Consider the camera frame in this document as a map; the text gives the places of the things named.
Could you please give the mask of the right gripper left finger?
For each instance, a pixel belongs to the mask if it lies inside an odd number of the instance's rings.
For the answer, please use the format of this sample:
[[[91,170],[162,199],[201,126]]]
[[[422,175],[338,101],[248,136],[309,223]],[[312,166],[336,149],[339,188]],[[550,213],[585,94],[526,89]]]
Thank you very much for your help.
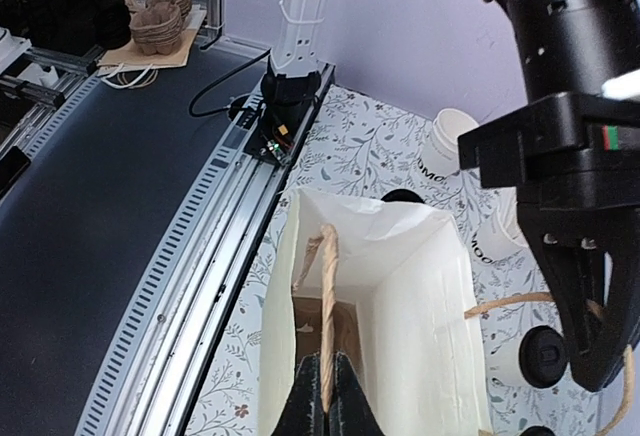
[[[325,416],[321,399],[320,356],[316,353],[305,356],[298,365],[282,411],[282,434],[326,435]]]

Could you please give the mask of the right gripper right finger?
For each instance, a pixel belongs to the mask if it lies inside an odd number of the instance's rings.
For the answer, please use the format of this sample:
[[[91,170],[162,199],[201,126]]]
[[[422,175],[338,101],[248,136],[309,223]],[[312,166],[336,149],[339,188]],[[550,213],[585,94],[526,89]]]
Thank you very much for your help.
[[[349,357],[334,356],[333,393],[327,416],[330,436],[381,436],[383,434],[359,383]]]

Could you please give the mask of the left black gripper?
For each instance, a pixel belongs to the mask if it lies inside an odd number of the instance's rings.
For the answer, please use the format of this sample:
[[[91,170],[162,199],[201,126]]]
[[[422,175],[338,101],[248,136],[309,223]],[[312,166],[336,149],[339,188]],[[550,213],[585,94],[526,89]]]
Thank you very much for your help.
[[[458,139],[460,167],[517,191],[518,223],[555,301],[573,380],[597,392],[639,342],[639,105],[544,97]]]

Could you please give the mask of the beige paper takeout bag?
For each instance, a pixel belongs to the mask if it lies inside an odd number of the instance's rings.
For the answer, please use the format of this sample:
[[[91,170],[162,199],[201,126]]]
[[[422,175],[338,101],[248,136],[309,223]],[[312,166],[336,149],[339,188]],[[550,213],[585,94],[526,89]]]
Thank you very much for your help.
[[[350,352],[382,431],[490,432],[470,257],[452,214],[298,188],[263,303],[258,433],[275,429],[294,383],[293,301],[322,295],[323,227],[337,240],[336,298],[355,311]]]

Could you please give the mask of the black plastic cup lid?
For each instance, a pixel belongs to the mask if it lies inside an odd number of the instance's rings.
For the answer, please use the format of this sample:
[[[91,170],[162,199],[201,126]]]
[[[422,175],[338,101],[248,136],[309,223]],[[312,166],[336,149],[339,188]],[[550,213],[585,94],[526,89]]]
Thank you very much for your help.
[[[529,385],[537,389],[553,387],[564,376],[569,362],[563,336],[549,326],[530,329],[520,342],[518,362]]]

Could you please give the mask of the white paper coffee cup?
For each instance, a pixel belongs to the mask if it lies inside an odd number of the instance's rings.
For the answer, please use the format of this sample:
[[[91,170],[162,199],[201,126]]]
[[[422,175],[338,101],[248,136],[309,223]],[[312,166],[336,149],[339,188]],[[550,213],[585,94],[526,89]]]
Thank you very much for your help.
[[[486,375],[491,383],[509,387],[529,385],[520,367],[520,346],[521,339],[512,339],[489,350]]]

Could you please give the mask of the stack of white paper cups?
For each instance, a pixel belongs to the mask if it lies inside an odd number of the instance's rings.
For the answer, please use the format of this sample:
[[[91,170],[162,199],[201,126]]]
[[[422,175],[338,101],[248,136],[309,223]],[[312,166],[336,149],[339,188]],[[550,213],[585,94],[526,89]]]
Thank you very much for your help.
[[[454,108],[439,111],[424,132],[416,169],[425,182],[441,183],[460,170],[458,138],[479,127],[466,112]]]

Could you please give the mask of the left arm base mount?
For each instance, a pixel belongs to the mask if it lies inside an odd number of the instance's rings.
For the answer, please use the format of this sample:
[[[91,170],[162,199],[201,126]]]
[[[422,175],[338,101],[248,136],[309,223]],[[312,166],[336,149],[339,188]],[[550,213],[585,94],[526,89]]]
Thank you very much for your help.
[[[320,71],[289,77],[268,64],[259,93],[238,97],[227,109],[229,120],[251,133],[243,152],[277,166],[287,164],[307,112],[319,108],[321,84]]]

